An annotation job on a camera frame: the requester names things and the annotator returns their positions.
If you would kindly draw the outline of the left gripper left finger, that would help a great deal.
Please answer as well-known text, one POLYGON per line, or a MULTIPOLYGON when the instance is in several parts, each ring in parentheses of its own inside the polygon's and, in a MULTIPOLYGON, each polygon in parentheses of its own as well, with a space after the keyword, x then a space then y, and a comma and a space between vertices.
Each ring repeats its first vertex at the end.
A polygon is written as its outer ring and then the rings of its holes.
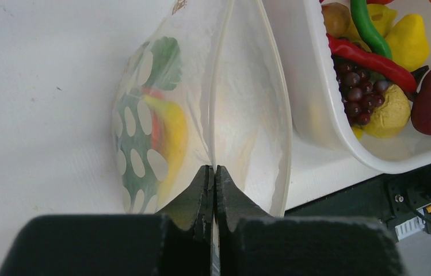
POLYGON ((211 166, 156 214, 57 214, 31 219, 0 275, 211 275, 211 166))

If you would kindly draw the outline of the yellow pear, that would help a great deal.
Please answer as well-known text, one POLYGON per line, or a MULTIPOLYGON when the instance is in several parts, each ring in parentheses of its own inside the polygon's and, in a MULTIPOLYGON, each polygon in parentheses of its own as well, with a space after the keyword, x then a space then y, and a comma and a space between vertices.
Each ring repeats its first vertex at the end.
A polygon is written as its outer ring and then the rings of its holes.
POLYGON ((424 20, 419 14, 405 15, 391 28, 385 41, 393 61, 409 72, 423 66, 430 55, 424 20))

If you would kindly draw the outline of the small yellow banana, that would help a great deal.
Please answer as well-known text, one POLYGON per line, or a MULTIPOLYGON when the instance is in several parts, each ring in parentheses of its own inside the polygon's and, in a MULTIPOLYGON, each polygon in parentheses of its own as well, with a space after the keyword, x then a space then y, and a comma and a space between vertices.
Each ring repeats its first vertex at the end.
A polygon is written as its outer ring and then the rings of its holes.
POLYGON ((149 95, 144 96, 144 102, 154 111, 163 126, 163 133, 157 139, 160 148, 147 152, 148 163, 158 180, 158 202, 163 205, 168 202, 184 162, 188 146, 188 125, 184 111, 177 103, 149 95))

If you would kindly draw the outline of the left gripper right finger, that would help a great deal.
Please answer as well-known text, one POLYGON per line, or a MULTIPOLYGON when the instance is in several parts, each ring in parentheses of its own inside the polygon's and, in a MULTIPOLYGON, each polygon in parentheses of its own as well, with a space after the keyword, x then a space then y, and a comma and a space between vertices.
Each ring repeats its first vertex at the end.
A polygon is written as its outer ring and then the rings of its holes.
POLYGON ((215 174, 221 275, 403 275, 388 230, 371 218, 273 217, 224 166, 215 174))

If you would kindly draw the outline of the clear zip top bag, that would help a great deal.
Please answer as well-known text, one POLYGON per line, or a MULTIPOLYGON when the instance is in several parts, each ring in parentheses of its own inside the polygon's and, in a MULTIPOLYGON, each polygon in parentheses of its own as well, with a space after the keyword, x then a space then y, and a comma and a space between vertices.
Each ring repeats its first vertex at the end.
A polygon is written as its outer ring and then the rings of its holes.
POLYGON ((180 46, 182 77, 172 96, 188 121, 186 157, 169 202, 201 166, 224 166, 253 202, 282 216, 291 168, 291 112, 263 3, 175 1, 146 41, 160 37, 173 37, 180 46))

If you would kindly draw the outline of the white plastic basket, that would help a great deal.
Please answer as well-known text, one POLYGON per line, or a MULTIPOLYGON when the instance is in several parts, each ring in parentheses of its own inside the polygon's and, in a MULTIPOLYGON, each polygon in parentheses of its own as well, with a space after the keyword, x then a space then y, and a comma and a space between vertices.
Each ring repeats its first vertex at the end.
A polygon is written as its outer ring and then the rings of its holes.
POLYGON ((265 1, 287 82, 293 124, 308 143, 352 154, 383 173, 431 164, 431 136, 411 124, 389 139, 353 134, 341 103, 318 1, 265 1))

